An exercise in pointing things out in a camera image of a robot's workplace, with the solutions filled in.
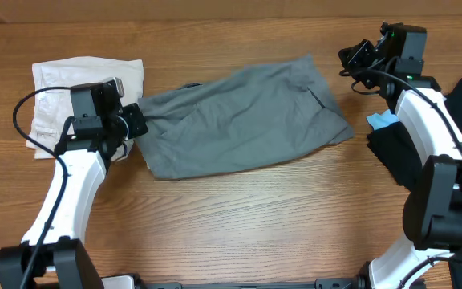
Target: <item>black cloth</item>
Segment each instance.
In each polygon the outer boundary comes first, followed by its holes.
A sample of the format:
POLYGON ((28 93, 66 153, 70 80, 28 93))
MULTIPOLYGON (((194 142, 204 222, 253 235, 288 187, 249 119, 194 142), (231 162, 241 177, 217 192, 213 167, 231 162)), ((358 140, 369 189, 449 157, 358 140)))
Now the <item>black cloth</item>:
MULTIPOLYGON (((462 133, 462 79, 447 96, 445 106, 462 133)), ((422 165, 405 127, 400 122, 394 123, 374 131, 367 139, 368 147, 386 165, 395 181, 411 191, 422 165)), ((455 258, 462 260, 462 250, 455 258)), ((462 289, 462 265, 451 263, 450 271, 454 288, 462 289)))

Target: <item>gray garment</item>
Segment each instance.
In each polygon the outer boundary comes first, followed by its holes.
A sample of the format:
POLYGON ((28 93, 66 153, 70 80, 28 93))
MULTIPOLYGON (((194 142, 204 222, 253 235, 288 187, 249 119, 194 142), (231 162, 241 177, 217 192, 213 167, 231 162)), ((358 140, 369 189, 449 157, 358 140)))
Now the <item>gray garment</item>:
POLYGON ((354 135, 311 55, 248 66, 228 78, 139 99, 136 138, 159 178, 271 165, 354 135))

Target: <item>white cloth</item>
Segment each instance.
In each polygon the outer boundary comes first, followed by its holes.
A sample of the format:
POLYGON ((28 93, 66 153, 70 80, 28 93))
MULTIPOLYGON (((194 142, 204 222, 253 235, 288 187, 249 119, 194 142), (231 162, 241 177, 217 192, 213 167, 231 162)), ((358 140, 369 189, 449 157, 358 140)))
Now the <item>white cloth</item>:
MULTIPOLYGON (((135 103, 143 94, 144 66, 142 60, 121 61, 84 56, 70 59, 35 63, 32 67, 35 90, 51 86, 71 87, 84 83, 101 82, 109 77, 118 77, 124 86, 123 106, 135 103)), ((35 96, 34 117, 30 136, 49 149, 53 149, 60 138, 65 119, 72 116, 70 92, 48 91, 35 96)), ((129 153, 133 140, 127 140, 129 153)), ((26 147, 35 150, 35 159, 51 158, 29 141, 26 147)), ((124 147, 120 146, 112 160, 121 158, 124 147)))

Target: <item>gray cloth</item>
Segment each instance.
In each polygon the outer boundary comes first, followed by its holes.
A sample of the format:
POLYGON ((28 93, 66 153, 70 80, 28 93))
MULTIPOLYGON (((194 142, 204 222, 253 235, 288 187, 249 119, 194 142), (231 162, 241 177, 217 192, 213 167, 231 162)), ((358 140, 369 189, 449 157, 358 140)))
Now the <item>gray cloth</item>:
POLYGON ((354 135, 311 55, 248 66, 213 83, 139 99, 136 138, 159 178, 271 165, 354 135))

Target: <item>blue fabric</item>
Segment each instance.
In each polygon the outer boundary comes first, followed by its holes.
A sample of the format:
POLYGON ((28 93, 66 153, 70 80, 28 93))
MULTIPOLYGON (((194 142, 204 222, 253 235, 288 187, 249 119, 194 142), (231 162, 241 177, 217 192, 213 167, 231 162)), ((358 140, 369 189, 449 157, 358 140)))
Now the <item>blue fabric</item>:
POLYGON ((378 130, 399 121, 399 117, 387 109, 382 115, 374 113, 371 116, 367 116, 367 121, 374 130, 378 130))

